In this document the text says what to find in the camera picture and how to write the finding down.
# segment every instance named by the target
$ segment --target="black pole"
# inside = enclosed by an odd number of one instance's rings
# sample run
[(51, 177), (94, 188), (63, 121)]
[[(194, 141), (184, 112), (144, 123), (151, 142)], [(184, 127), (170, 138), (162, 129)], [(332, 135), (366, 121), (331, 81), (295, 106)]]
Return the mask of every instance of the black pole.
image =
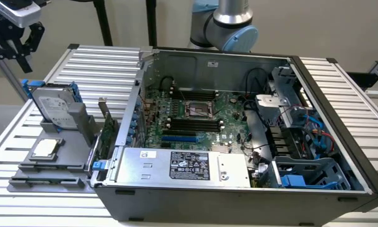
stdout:
[(146, 7), (146, 26), (148, 30), (148, 45), (156, 46), (156, 19), (155, 19), (156, 0), (144, 0), (144, 7)]
[(105, 8), (105, 0), (94, 0), (94, 9), (95, 9), (95, 14), (98, 16), (103, 44), (105, 46), (113, 46), (106, 8)]

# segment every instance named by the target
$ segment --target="white wall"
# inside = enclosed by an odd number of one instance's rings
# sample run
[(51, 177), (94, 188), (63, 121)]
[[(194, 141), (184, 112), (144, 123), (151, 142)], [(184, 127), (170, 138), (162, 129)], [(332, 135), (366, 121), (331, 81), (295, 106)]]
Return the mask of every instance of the white wall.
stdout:
[[(19, 78), (42, 79), (69, 43), (101, 45), (91, 3), (51, 0), (43, 8), (46, 32), (33, 54), (34, 72)], [(378, 0), (248, 0), (259, 40), (252, 52), (332, 57), (343, 68), (364, 71), (378, 60)], [(158, 45), (186, 47), (190, 0), (158, 0)], [(144, 0), (106, 0), (114, 45), (147, 45)]]

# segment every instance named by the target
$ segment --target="motherboard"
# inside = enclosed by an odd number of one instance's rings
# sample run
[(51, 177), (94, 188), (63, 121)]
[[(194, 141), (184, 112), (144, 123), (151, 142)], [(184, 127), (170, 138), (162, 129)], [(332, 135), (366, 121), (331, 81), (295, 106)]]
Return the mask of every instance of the motherboard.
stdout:
[(248, 130), (239, 94), (146, 91), (147, 148), (243, 153)]

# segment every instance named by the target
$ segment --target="power supply label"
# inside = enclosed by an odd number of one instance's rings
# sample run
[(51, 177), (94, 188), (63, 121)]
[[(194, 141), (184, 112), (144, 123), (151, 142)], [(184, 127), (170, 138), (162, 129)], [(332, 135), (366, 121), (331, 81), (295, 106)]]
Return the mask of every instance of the power supply label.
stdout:
[(210, 180), (207, 153), (170, 152), (168, 177), (176, 180)]

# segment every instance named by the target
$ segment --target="sticker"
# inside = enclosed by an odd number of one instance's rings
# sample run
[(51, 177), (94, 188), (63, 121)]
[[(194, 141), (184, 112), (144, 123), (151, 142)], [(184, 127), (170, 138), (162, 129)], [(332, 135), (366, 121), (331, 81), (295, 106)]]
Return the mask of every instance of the sticker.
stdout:
[(155, 158), (156, 157), (156, 151), (155, 150), (142, 150), (139, 152), (139, 158)]
[(208, 62), (207, 62), (207, 67), (216, 68), (216, 67), (218, 67), (218, 62), (208, 61)]
[(210, 180), (208, 154), (170, 152), (168, 177), (176, 180)]
[(38, 97), (38, 101), (42, 104), (42, 108), (53, 122), (58, 127), (65, 129), (75, 129), (77, 124), (71, 115), (69, 115), (67, 104), (61, 98)]

